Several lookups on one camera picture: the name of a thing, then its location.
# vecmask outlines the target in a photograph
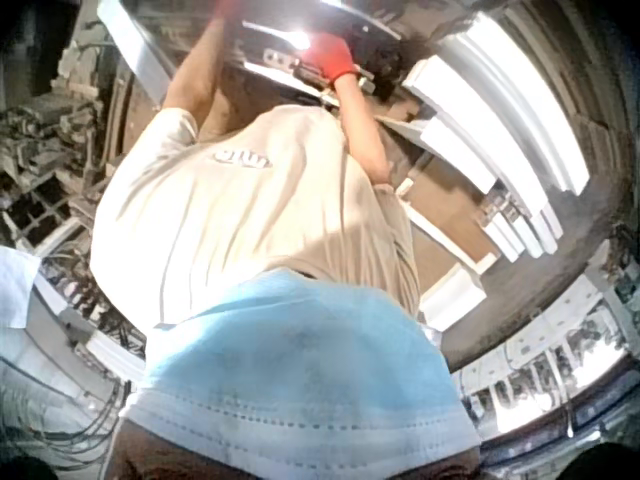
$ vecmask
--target wire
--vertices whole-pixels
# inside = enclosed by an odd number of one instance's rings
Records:
[[[113,408],[115,406],[117,397],[118,397],[118,393],[120,391],[120,384],[116,383],[114,385],[114,389],[112,391],[112,395],[109,398],[109,401],[107,403],[105,403],[103,409],[100,411],[100,413],[98,414],[98,416],[87,426],[85,427],[83,430],[80,430],[78,432],[74,432],[72,434],[68,435],[68,438],[65,438],[63,440],[53,440],[51,437],[52,436],[57,436],[59,435],[59,433],[55,433],[52,434],[50,432],[40,432],[40,435],[34,435],[31,434],[30,436],[38,441],[39,443],[44,444],[49,450],[55,452],[58,454],[59,457],[61,457],[62,459],[71,462],[71,465],[52,465],[52,468],[54,470],[58,470],[58,471],[78,471],[78,470],[82,470],[84,468],[87,468],[91,465],[94,465],[98,462],[103,461],[107,450],[105,449],[105,451],[103,451],[99,456],[97,456],[96,458],[93,458],[91,460],[79,460],[77,458],[78,455],[80,454],[84,454],[84,453],[88,453],[90,451],[93,451],[95,449],[97,449],[100,445],[102,445],[106,440],[108,440],[109,438],[111,438],[115,427],[117,425],[117,420],[115,420],[113,422],[113,424],[111,425],[111,427],[109,428],[109,430],[107,431],[106,434],[102,435],[101,438],[93,445],[88,445],[85,448],[82,448],[80,450],[76,450],[73,448],[74,445],[77,445],[78,443],[82,442],[82,441],[87,441],[89,442],[92,438],[95,438],[95,436],[97,435],[97,432],[100,431],[100,429],[102,428],[102,426],[104,425],[104,422],[106,421],[107,418],[109,418],[110,413],[113,411]],[[125,400],[126,400],[126,396],[129,394],[130,392],[130,385],[125,385],[124,388],[124,395],[123,395],[123,399],[122,399],[122,404],[124,404]],[[5,398],[5,394],[6,392],[2,391],[2,397],[0,398],[0,411],[1,412],[6,412],[8,409],[5,408],[4,405],[4,398]],[[16,406],[15,408],[17,409],[17,405],[19,404],[19,402],[17,401],[17,398],[14,398],[14,405]],[[18,423],[20,424],[20,426],[22,427],[22,431],[23,432],[29,432],[31,433],[34,429],[33,423],[30,421],[29,417],[29,399],[26,398],[26,416],[27,416],[27,422],[25,424],[24,420],[22,419],[22,416],[20,415],[20,413],[18,411],[16,411],[16,418],[18,419]],[[18,444],[14,443],[13,440],[6,434],[6,427],[5,427],[5,423],[4,423],[4,415],[0,415],[1,417],[1,422],[0,422],[0,428],[2,429],[2,436],[3,438],[6,438],[11,444],[12,446],[17,449],[19,452],[28,455],[27,452],[25,452],[25,450]],[[91,433],[87,433],[90,430],[92,430],[92,428],[95,426],[95,429],[91,432]],[[72,441],[75,440],[76,438],[81,438],[81,440],[79,441]]]

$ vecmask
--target cable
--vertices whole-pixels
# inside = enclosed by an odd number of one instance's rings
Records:
[[[89,445],[86,448],[83,448],[80,450],[73,449],[73,445],[80,443],[81,441],[89,442],[92,438],[96,436],[97,432],[100,431],[100,429],[102,428],[102,425],[104,424],[106,419],[109,417],[109,414],[112,412],[116,403],[119,390],[120,390],[120,385],[119,383],[116,383],[116,385],[114,385],[114,390],[112,392],[112,396],[109,399],[109,402],[105,404],[104,408],[100,411],[96,419],[94,419],[94,421],[92,421],[83,430],[70,434],[69,438],[66,438],[64,440],[54,441],[50,437],[52,435],[58,435],[58,434],[51,434],[49,432],[40,432],[39,436],[33,435],[33,434],[31,435],[31,437],[34,440],[44,444],[49,450],[56,452],[59,457],[71,463],[71,465],[52,465],[52,468],[54,470],[64,471],[64,472],[79,471],[91,465],[94,465],[98,462],[101,462],[104,459],[107,453],[107,450],[103,451],[100,455],[98,455],[96,458],[93,458],[91,460],[79,460],[77,458],[77,455],[88,453],[92,450],[95,450],[100,445],[102,445],[107,439],[111,438],[115,430],[115,427],[117,425],[117,420],[113,422],[113,425],[111,425],[107,433],[102,435],[101,438],[95,444]],[[129,391],[130,391],[130,386],[125,385],[122,404],[124,404],[126,400],[126,395],[128,395]],[[5,393],[6,392],[2,391],[2,397],[0,398],[0,411],[2,411],[3,413],[7,411],[4,405]],[[14,398],[14,405],[18,405],[18,404],[19,402],[17,401],[17,398]],[[29,421],[30,419],[28,418],[28,411],[29,411],[29,399],[27,398],[26,399],[26,415],[27,415],[26,425],[20,413],[16,411],[16,417],[18,419],[18,422],[22,427],[22,431],[25,433],[31,432],[32,430],[34,430],[33,424]],[[6,434],[4,415],[0,415],[0,417],[1,417],[0,427],[2,429],[2,437],[6,438],[7,441],[10,442],[16,450],[18,450],[22,454],[28,455],[28,453],[20,445],[13,442],[13,440]],[[94,431],[88,434],[87,432],[89,432],[89,430],[91,430],[92,427],[96,425],[98,421],[99,423],[97,424],[97,426],[95,426]],[[72,442],[71,440],[74,438],[82,438],[82,440],[80,440],[79,442]]]
[[[8,367],[10,367],[11,369],[15,370],[16,372],[18,372],[20,375],[22,375],[23,377],[31,380],[33,383],[36,383],[38,386],[43,387],[47,390],[49,390],[50,392],[56,393],[62,397],[64,397],[65,399],[73,402],[74,404],[77,405],[77,402],[75,400],[75,398],[70,397],[69,395],[67,395],[64,392],[61,392],[60,390],[57,390],[55,388],[53,388],[50,385],[47,385],[46,383],[42,382],[41,380],[38,380],[36,377],[34,377],[33,375],[31,375],[28,372],[25,372],[24,370],[22,370],[20,367],[18,367],[17,365],[15,365],[13,362],[11,362],[8,358],[0,355],[0,361],[2,361],[5,365],[7,365]]]

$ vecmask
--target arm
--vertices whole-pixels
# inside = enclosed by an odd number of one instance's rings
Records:
[[[391,166],[387,162],[378,123],[373,118],[355,75],[342,75],[333,85],[340,100],[342,128],[347,137],[349,153],[373,185],[390,183]]]
[[[378,124],[360,91],[349,46],[328,33],[310,36],[311,46],[300,52],[301,59],[314,65],[329,79],[340,100],[342,128],[349,153],[362,166],[373,185],[388,184],[391,168],[387,162]]]
[[[219,8],[198,43],[176,72],[162,105],[162,108],[181,108],[188,111],[193,115],[198,128],[211,111],[218,87],[224,63],[225,23],[223,9]]]

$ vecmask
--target metal frame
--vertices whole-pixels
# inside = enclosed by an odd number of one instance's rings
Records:
[[[109,30],[118,50],[131,71],[149,95],[160,105],[167,94],[171,77],[156,56],[148,38],[120,3],[120,0],[101,0],[98,17]]]

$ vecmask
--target hand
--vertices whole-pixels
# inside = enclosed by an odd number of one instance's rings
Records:
[[[356,73],[349,46],[342,38],[329,33],[312,33],[309,40],[311,46],[300,51],[300,59],[318,68],[332,85],[342,75]]]
[[[216,0],[213,8],[213,18],[235,20],[239,16],[242,0]]]

